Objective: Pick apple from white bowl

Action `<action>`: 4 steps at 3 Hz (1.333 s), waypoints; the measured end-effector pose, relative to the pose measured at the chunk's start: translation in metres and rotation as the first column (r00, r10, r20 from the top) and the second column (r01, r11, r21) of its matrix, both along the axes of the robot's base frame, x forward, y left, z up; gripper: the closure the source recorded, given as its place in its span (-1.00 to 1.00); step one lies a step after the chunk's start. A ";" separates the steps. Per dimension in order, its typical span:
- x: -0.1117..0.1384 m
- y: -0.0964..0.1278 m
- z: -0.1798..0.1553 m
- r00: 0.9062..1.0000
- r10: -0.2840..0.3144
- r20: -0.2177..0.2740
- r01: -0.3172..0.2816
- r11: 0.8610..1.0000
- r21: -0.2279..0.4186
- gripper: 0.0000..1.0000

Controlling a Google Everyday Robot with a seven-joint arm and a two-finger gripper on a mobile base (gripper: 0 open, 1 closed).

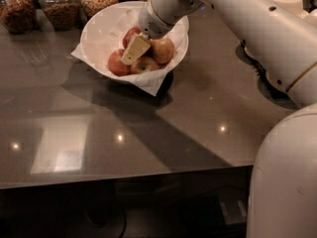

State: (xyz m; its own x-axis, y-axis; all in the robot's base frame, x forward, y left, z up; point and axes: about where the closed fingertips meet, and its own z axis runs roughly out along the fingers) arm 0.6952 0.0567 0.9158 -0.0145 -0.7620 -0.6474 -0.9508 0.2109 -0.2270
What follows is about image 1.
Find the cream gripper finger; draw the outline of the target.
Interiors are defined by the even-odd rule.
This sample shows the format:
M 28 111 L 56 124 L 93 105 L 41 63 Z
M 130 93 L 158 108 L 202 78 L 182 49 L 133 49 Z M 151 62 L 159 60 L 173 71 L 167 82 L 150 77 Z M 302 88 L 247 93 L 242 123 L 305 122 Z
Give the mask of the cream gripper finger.
M 131 65 L 144 55 L 150 47 L 151 43 L 148 36 L 144 34 L 134 34 L 121 56 L 121 62 L 126 65 Z

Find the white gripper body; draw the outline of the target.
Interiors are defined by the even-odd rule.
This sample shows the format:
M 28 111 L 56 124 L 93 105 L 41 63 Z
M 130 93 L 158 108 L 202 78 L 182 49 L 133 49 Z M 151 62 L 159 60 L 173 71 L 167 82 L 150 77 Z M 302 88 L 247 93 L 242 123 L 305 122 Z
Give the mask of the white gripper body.
M 153 9 L 151 1 L 147 1 L 138 17 L 141 32 L 150 39 L 161 39 L 169 33 L 173 25 L 165 23 Z

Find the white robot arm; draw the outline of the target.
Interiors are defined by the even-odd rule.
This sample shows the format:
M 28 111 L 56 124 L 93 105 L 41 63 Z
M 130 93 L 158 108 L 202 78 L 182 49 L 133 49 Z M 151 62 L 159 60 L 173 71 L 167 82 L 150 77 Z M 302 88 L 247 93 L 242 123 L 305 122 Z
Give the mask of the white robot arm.
M 247 238 L 317 238 L 317 28 L 271 0 L 149 0 L 141 33 L 122 61 L 131 64 L 151 39 L 165 36 L 201 5 L 216 10 L 298 111 L 267 134 L 257 154 Z

